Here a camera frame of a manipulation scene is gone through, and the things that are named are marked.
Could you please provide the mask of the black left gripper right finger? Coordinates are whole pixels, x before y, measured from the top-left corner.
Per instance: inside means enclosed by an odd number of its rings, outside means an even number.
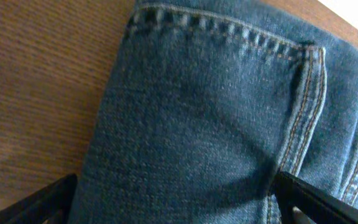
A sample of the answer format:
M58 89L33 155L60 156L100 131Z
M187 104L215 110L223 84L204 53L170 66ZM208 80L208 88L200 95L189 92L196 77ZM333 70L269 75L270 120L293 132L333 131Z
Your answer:
M288 172L275 175L272 190L283 223L296 223L297 208L315 223L358 224L358 209Z

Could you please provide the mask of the dark blue jeans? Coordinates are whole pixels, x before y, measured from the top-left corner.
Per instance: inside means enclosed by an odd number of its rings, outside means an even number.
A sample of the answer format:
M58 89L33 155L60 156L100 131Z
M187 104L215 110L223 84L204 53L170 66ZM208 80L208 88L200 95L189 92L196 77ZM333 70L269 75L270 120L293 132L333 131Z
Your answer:
M358 49L259 1L137 1L70 223L278 223L279 171L358 209Z

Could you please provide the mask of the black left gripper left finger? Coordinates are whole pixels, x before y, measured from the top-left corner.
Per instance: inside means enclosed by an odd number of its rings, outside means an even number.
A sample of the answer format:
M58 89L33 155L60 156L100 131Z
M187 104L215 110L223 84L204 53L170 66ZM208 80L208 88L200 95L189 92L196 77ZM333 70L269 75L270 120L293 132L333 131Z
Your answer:
M69 174L0 211L0 224L65 224L78 183Z

